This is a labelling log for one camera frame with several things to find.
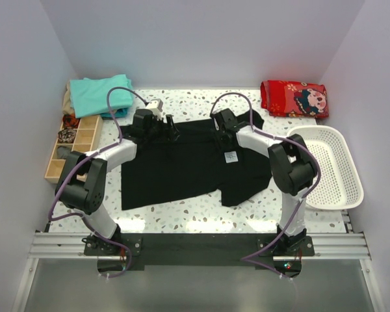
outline wooden box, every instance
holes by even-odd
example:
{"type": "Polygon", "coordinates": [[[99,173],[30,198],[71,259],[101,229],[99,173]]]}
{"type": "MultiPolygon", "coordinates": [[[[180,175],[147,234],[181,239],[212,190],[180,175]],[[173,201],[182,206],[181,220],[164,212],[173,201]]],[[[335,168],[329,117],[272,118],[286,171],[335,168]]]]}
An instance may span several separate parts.
{"type": "Polygon", "coordinates": [[[53,146],[52,156],[46,169],[45,179],[51,183],[58,183],[60,174],[65,165],[64,159],[58,159],[57,148],[59,146],[66,146],[72,151],[80,151],[85,153],[93,151],[98,148],[99,138],[101,136],[101,129],[103,127],[103,120],[100,115],[83,117],[79,121],[78,129],[73,144],[58,143],[58,138],[53,146]]]}

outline black shirt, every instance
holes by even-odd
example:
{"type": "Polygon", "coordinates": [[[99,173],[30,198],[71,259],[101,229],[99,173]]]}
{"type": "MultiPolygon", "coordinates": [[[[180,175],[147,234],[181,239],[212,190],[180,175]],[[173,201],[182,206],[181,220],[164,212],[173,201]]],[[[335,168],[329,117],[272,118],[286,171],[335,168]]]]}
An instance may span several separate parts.
{"type": "MultiPolygon", "coordinates": [[[[248,121],[248,112],[237,119],[248,121]]],[[[260,129],[264,123],[255,111],[253,123],[260,129]]],[[[134,160],[122,164],[123,210],[182,200],[216,189],[221,190],[222,205],[234,206],[268,187],[272,176],[268,158],[236,148],[238,161],[226,162],[216,143],[212,119],[177,123],[176,127],[180,136],[175,142],[146,144],[134,160]]],[[[122,127],[123,134],[127,128],[122,127]]]]}

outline clothing tag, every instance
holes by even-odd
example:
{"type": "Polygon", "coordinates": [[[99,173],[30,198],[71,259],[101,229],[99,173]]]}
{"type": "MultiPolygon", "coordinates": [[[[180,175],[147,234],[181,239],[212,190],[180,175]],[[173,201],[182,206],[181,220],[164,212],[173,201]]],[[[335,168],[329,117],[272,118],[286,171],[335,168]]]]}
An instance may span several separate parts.
{"type": "Polygon", "coordinates": [[[235,163],[239,161],[236,151],[229,151],[227,153],[224,153],[224,156],[226,157],[226,163],[235,163]]]}

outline red folded cloth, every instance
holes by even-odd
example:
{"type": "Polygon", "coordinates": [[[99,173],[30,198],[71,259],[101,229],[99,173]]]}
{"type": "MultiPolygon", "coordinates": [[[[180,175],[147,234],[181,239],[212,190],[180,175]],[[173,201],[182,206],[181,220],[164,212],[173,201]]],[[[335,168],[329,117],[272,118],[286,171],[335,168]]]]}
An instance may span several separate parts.
{"type": "Polygon", "coordinates": [[[329,116],[326,89],[323,84],[268,80],[261,83],[261,106],[271,116],[329,116]]]}

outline perforated basket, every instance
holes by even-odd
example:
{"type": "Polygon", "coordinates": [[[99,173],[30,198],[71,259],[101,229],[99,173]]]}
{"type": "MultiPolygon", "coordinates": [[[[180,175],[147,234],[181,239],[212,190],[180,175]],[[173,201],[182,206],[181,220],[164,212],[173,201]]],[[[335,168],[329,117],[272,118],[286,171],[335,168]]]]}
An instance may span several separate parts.
{"type": "Polygon", "coordinates": [[[325,210],[357,207],[364,191],[343,135],[324,125],[295,127],[288,136],[294,133],[304,138],[322,171],[320,183],[307,197],[307,204],[325,210]]]}

